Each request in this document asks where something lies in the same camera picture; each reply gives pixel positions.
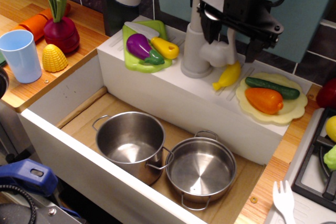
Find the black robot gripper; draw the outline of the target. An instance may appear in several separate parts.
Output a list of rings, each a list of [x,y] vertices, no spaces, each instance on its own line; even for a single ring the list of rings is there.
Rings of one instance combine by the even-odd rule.
[[[198,12],[205,40],[211,44],[222,26],[231,28],[250,41],[245,62],[254,62],[264,48],[273,48],[283,32],[283,25],[270,13],[284,0],[199,0]]]

